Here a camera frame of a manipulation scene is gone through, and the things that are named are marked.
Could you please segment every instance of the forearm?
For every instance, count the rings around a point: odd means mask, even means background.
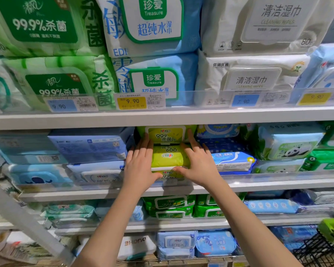
[[[221,178],[207,187],[251,266],[302,266]]]
[[[123,187],[104,220],[95,230],[72,267],[115,266],[121,240],[140,195]]]

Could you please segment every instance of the green wet wipes package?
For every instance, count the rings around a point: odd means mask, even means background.
[[[210,194],[197,195],[197,205],[217,205],[214,198]]]
[[[325,136],[317,148],[334,149],[334,121],[322,122],[325,128]]]
[[[147,211],[175,209],[193,206],[196,201],[196,195],[143,197],[143,201]]]
[[[191,217],[193,206],[175,208],[173,210],[150,210],[148,214],[159,219]]]
[[[5,56],[98,56],[106,52],[95,0],[0,0]]]
[[[113,93],[118,92],[119,88],[111,59],[107,55],[36,57],[4,62],[14,72],[35,110],[49,111],[47,100],[50,97],[71,98],[79,95],[85,95],[79,97],[81,100],[93,95],[97,104],[82,102],[80,107],[93,105],[98,106],[99,110],[116,109]]]
[[[181,126],[138,126],[137,130],[141,137],[148,133],[154,144],[179,144],[189,142],[187,129],[190,128],[194,135],[197,125]]]
[[[152,155],[152,168],[190,166],[187,154],[179,145],[154,146]]]
[[[223,211],[218,206],[200,206],[194,207],[194,217],[217,217],[224,216]]]
[[[315,149],[307,157],[300,171],[325,171],[334,169],[334,150]]]

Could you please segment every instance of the white wet wipes package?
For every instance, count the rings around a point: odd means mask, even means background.
[[[156,251],[156,234],[131,233],[122,238],[118,261],[129,261],[153,254]]]
[[[200,35],[207,56],[306,53],[333,19],[334,0],[204,0]]]
[[[200,107],[287,103],[309,61],[306,54],[206,57],[199,51],[195,90],[204,92],[196,92],[194,102]]]

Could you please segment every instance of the person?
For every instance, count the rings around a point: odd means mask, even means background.
[[[223,211],[251,267],[301,267],[293,254],[248,209],[220,176],[212,155],[205,144],[203,148],[188,129],[191,147],[181,143],[191,167],[175,167],[194,183],[203,186]],[[153,142],[148,134],[128,152],[124,180],[104,220],[95,230],[72,267],[115,266],[121,240],[134,208],[142,194],[162,175],[151,172]]]

